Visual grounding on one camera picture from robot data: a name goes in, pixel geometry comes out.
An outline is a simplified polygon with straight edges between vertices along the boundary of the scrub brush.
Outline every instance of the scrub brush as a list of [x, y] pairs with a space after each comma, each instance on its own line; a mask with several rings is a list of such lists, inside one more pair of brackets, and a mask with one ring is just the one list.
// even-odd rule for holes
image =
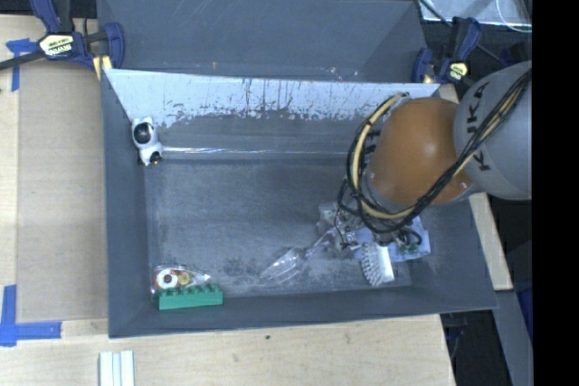
[[362, 271], [365, 279], [373, 287], [394, 280], [390, 254], [386, 246], [380, 246], [375, 241], [362, 245]]

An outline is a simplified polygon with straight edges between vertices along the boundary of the wooden table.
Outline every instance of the wooden table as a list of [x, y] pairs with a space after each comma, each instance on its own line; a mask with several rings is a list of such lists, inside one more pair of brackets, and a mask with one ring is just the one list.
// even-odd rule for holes
[[[7, 40], [42, 35], [42, 24], [33, 17], [0, 15], [0, 61], [12, 57], [4, 47]], [[29, 66], [50, 73], [62, 65]], [[11, 75], [0, 72], [0, 289], [16, 282], [18, 259], [19, 92], [10, 91]], [[442, 91], [456, 98], [453, 89]], [[475, 195], [470, 203], [494, 287], [511, 289], [488, 199]], [[437, 315], [115, 340], [107, 336], [105, 317], [65, 320], [62, 339], [0, 348], [0, 384], [95, 385], [99, 353], [123, 350], [134, 351], [139, 386], [455, 384]]]

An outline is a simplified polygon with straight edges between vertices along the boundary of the clamp handle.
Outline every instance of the clamp handle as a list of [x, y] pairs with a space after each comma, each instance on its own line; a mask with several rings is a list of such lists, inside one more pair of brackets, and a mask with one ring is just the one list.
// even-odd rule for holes
[[449, 60], [465, 61], [477, 48], [481, 35], [480, 23], [474, 18], [452, 18]]
[[71, 0], [29, 0], [34, 16], [40, 18], [47, 33], [71, 33]]

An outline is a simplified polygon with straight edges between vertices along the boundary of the blue clamp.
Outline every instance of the blue clamp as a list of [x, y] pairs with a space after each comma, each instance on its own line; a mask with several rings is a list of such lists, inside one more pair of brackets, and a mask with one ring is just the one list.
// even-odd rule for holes
[[[0, 71], [8, 68], [17, 68], [28, 61], [44, 58], [49, 61], [68, 61], [78, 64], [89, 70], [94, 69], [95, 55], [90, 50], [92, 42], [108, 43], [108, 54], [112, 65], [119, 68], [125, 57], [125, 39], [122, 28], [118, 23], [105, 24], [103, 30], [90, 35], [82, 35], [74, 31], [71, 19], [71, 0], [29, 0], [34, 15], [39, 18], [46, 29], [46, 35], [32, 49], [29, 43], [27, 50], [10, 49], [14, 58], [0, 62]], [[13, 90], [18, 89], [20, 75], [18, 70], [13, 72]]]
[[479, 44], [480, 23], [474, 18], [452, 18], [449, 51], [434, 56], [429, 48], [422, 48], [414, 60], [412, 82], [456, 83], [468, 73], [467, 59]]
[[62, 322], [16, 323], [16, 285], [4, 287], [0, 346], [14, 347], [18, 341], [61, 338]]

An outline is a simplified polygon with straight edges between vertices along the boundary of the white cable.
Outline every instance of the white cable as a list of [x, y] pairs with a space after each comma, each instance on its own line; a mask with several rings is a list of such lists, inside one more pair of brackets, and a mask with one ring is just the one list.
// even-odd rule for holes
[[519, 29], [519, 28], [516, 28], [515, 26], [511, 26], [510, 24], [507, 24], [507, 20], [505, 19], [502, 12], [500, 11], [500, 6], [498, 6], [498, 0], [495, 0], [495, 6], [497, 7], [498, 16], [500, 16], [501, 21], [508, 29], [510, 29], [511, 31], [517, 31], [518, 33], [529, 34], [529, 33], [533, 32], [532, 28], [531, 29]]

